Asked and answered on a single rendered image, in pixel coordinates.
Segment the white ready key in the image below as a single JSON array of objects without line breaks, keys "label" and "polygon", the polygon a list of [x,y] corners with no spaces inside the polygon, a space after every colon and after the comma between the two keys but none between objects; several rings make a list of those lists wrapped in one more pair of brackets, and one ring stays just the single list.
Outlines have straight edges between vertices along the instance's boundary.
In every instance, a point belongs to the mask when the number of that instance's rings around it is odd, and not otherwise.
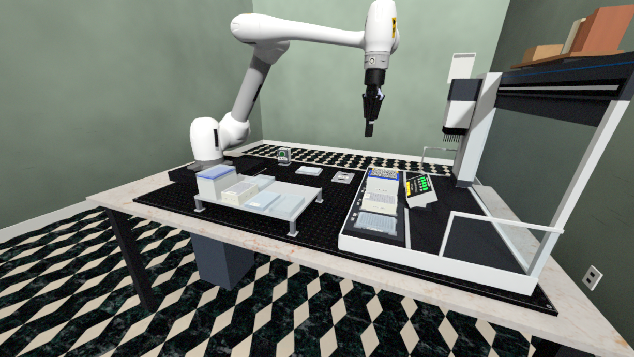
[{"label": "white ready key", "polygon": [[288,166],[291,164],[291,149],[290,148],[279,148],[277,150],[278,155],[278,165]]}]

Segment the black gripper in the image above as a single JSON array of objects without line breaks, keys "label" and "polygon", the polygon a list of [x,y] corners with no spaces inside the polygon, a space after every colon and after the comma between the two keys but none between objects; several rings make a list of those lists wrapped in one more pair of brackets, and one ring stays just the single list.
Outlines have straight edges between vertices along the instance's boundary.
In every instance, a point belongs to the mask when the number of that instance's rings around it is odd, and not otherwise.
[{"label": "black gripper", "polygon": [[372,137],[373,125],[385,98],[385,95],[381,93],[381,85],[384,85],[384,82],[385,70],[365,70],[364,85],[367,85],[367,88],[366,92],[362,94],[363,117],[366,119],[365,137]]}]

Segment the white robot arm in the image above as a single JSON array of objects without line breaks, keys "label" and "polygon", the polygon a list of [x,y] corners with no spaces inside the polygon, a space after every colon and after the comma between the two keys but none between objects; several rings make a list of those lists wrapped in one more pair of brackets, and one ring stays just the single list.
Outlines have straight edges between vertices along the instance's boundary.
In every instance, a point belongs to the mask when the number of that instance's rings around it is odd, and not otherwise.
[{"label": "white robot arm", "polygon": [[246,13],[231,21],[231,33],[240,42],[253,46],[253,57],[231,112],[220,123],[211,117],[196,118],[191,123],[190,142],[195,163],[187,166],[187,169],[194,172],[218,164],[233,164],[224,159],[223,152],[249,140],[251,131],[248,118],[253,105],[271,65],[288,50],[291,40],[360,48],[365,51],[365,70],[388,69],[390,54],[396,51],[400,42],[393,0],[371,3],[365,30],[361,32]]}]

